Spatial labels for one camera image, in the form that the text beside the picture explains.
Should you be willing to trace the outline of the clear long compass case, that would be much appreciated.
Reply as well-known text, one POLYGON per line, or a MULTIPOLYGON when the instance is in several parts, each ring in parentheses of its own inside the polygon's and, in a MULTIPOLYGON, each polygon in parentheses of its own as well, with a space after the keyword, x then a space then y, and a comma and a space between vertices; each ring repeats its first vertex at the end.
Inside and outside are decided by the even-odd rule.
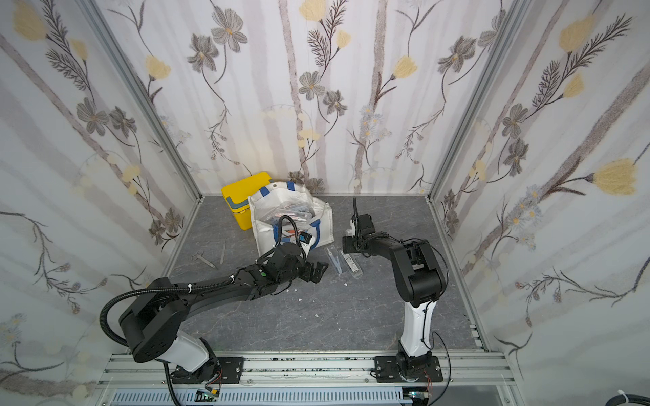
POLYGON ((288 216, 295 222, 306 223, 315 216, 315 211, 306 201, 287 201, 272 209, 266 219, 268 222, 273 223, 279 221, 282 216, 288 216))

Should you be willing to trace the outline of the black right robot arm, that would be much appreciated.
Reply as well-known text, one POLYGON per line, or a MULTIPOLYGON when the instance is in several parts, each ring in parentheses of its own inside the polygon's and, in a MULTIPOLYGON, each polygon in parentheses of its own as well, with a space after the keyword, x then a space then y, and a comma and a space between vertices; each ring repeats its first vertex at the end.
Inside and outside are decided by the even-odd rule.
POLYGON ((373 375, 378 382, 443 382, 431 337, 433 311, 449 284, 438 262, 442 256, 427 240, 399 240, 377 231, 372 216, 359 213, 357 201, 352 201, 350 229, 351 234, 342 238, 343 252, 388 260, 405 303, 397 354, 377 357, 373 375))

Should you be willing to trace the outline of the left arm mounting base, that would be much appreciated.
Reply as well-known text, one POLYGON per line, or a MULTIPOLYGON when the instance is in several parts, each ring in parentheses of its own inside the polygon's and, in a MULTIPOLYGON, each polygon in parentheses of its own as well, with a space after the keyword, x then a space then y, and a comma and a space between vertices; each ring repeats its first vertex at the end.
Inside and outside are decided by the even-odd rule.
POLYGON ((171 372, 171 382, 173 384, 204 384, 213 385, 222 384, 239 384, 242 372, 244 370, 245 359, 238 357, 221 357, 209 355, 206 364, 194 372, 187 372, 180 366, 177 366, 171 372))

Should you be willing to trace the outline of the right arm mounting base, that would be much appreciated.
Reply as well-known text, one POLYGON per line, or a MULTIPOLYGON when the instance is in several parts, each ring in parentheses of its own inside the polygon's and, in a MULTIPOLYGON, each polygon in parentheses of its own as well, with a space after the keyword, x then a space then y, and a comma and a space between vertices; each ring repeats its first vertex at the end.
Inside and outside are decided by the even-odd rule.
POLYGON ((443 372, 438 358, 430 352, 418 357, 410 357, 403 353, 376 356, 371 375, 379 383, 443 382, 443 372))

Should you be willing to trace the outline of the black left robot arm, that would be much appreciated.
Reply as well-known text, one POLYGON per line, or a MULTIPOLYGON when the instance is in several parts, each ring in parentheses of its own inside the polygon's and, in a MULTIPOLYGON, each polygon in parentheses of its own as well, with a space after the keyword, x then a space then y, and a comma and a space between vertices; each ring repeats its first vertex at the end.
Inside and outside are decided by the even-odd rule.
POLYGON ((223 367, 208 341, 183 333, 181 325, 218 306, 276 295, 296 279, 319 283, 328 263, 308 260, 309 243, 311 235, 296 229, 288 240, 277 240, 252 264, 228 277, 187 284, 161 277, 145 289, 110 299, 100 312, 100 328, 128 348, 135 362, 161 363, 169 396, 179 404, 174 384, 210 387, 223 380, 223 367))

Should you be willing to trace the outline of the white canvas cartoon tote bag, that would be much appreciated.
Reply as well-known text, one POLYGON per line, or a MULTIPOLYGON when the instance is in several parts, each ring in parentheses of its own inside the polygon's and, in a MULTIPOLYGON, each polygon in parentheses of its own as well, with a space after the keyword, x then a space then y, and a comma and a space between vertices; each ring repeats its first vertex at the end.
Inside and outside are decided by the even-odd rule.
POLYGON ((294 182, 276 182, 263 186, 249 198, 252 230, 257 244, 257 252, 262 255, 274 248, 279 242, 295 242, 296 235, 303 230, 310 233, 315 242, 312 249, 334 242, 333 210, 330 204, 314 196, 300 184, 294 182), (270 223, 266 217, 272 209, 284 202, 306 201, 315 211, 315 216, 306 223, 295 222, 288 216, 270 223))

